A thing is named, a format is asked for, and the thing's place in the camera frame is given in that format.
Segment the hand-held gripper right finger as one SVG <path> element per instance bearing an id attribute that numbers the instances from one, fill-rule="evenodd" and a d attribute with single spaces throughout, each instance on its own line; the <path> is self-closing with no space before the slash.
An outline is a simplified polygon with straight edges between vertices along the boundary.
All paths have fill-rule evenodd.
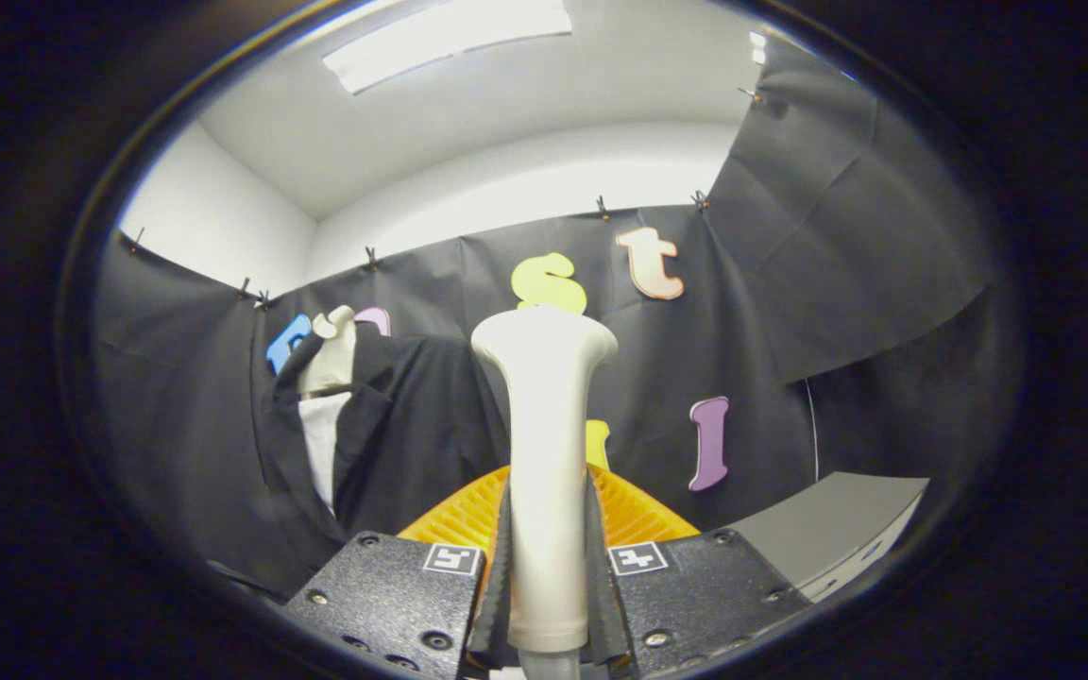
<path id="1" fill-rule="evenodd" d="M 652 679 L 747 650 L 809 599 L 746 537 L 701 531 L 609 470 L 586 483 L 586 662 Z"/>

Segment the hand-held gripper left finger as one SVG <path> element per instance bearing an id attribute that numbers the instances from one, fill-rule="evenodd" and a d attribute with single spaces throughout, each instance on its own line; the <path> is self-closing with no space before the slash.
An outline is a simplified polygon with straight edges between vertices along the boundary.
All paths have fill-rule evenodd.
<path id="1" fill-rule="evenodd" d="M 355 535 L 285 604 L 286 614 L 433 679 L 509 666 L 508 477 L 502 467 L 467 484 L 400 534 Z"/>

